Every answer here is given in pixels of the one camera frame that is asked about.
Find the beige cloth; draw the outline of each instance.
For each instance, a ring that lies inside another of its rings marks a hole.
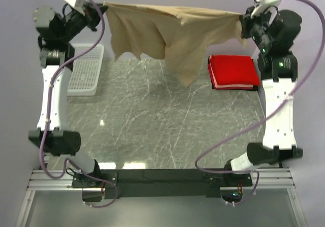
[[[125,5],[105,2],[115,59],[131,52],[164,59],[169,71],[188,86],[207,48],[241,39],[238,13],[193,7]]]

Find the marble table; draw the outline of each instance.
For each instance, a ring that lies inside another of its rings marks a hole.
[[[212,89],[206,61],[190,87],[160,60],[105,61],[96,95],[68,98],[70,129],[108,169],[194,168],[200,153],[263,116],[256,91]],[[263,133],[261,126],[221,145],[200,165],[223,168]],[[59,160],[49,163],[60,167]]]

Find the white basket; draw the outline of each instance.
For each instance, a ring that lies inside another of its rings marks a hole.
[[[75,56],[86,51],[92,44],[73,44]],[[96,94],[102,67],[104,47],[98,44],[86,55],[76,59],[68,87],[68,96],[93,96]]]

